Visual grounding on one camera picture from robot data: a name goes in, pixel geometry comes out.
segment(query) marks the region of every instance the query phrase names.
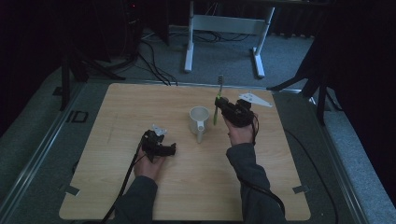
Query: tripod leg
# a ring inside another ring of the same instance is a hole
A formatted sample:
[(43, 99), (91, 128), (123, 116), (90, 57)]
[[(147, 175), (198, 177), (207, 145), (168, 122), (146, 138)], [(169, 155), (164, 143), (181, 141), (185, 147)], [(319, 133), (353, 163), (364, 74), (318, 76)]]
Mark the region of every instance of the tripod leg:
[(317, 118), (321, 125), (325, 125), (324, 123), (324, 106), (326, 102), (326, 92), (327, 92), (327, 74), (323, 75), (322, 81), (320, 82), (319, 87), (319, 96), (318, 96), (318, 107), (317, 107)]
[(303, 80), (305, 77), (292, 77), (291, 79), (280, 83), (279, 85), (276, 85), (274, 87), (267, 87), (268, 91), (282, 91), (283, 89), (287, 88), (288, 86), (291, 86), (292, 84), (299, 82)]
[(288, 86), (291, 86), (294, 83), (297, 83), (304, 78), (310, 78), (315, 75), (314, 69), (307, 70), (303, 72), (301, 75), (297, 73), (296, 76), (292, 77), (289, 80), (286, 80), (285, 82), (280, 83), (279, 85), (276, 85), (274, 87), (267, 87), (268, 91), (282, 91), (283, 89), (287, 88)]
[(111, 79), (116, 79), (116, 80), (125, 80), (125, 77), (119, 77), (116, 74), (108, 71), (107, 69), (105, 69), (101, 64), (97, 63), (96, 61), (88, 58), (84, 53), (82, 53), (81, 51), (79, 51), (78, 49), (75, 48), (75, 53), (77, 54), (77, 56), (85, 63), (89, 64), (90, 66), (92, 66), (94, 69), (96, 69), (97, 71), (103, 73), (104, 75), (110, 77)]

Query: wooden table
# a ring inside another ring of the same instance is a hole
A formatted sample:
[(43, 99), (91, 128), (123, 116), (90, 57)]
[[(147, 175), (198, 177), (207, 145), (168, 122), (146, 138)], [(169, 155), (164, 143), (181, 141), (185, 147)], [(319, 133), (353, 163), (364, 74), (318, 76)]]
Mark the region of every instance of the wooden table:
[[(102, 219), (115, 201), (142, 134), (156, 124), (168, 131), (163, 144), (177, 143), (177, 153), (166, 159), (158, 179), (154, 204), (156, 220), (242, 220), (240, 184), (225, 156), (228, 129), (219, 114), (213, 125), (214, 101), (219, 88), (112, 84), (92, 127), (71, 186), (78, 196), (66, 194), (63, 219)], [(223, 88), (235, 103), (247, 89)], [(307, 220), (310, 211), (303, 193), (273, 96), (252, 93), (273, 107), (252, 105), (259, 114), (257, 163), (271, 182), (271, 190), (286, 206), (287, 220)], [(211, 113), (203, 142), (189, 129), (189, 112), (203, 105)]]

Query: dark curtain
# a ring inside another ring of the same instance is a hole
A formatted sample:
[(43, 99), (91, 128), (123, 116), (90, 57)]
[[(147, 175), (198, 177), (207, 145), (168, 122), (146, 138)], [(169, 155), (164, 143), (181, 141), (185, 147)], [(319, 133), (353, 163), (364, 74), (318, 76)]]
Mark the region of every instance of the dark curtain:
[(337, 1), (296, 74), (297, 77), (314, 74), (307, 82), (310, 89), (325, 81), (335, 90), (393, 203), (396, 202), (395, 11), (396, 3), (391, 0)]

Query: mug handle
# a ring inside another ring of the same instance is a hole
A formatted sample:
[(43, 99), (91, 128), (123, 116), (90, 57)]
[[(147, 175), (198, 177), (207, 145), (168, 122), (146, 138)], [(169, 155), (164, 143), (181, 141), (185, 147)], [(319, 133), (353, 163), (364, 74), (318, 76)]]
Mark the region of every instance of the mug handle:
[(197, 133), (197, 142), (201, 143), (202, 142), (202, 135), (204, 134), (205, 126), (203, 121), (197, 121), (197, 128), (198, 128), (198, 133)]

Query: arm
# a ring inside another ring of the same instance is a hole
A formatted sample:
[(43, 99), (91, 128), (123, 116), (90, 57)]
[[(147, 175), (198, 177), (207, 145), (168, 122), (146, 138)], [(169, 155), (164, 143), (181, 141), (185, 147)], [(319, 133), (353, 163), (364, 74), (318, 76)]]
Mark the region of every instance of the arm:
[[(228, 135), (232, 145), (226, 155), (236, 175), (250, 184), (270, 189), (264, 169), (256, 162), (252, 144), (255, 132), (252, 127), (236, 128), (226, 118), (224, 121), (230, 131)], [(242, 184), (241, 198), (245, 223), (287, 223), (279, 205), (271, 197)]]
[(116, 201), (116, 216), (111, 223), (151, 223), (152, 207), (157, 194), (155, 179), (160, 172), (165, 157), (154, 158), (153, 163), (142, 149), (138, 152), (134, 166), (136, 178), (128, 191)]
[(112, 223), (151, 223), (157, 188), (153, 179), (137, 176), (128, 191), (117, 200)]

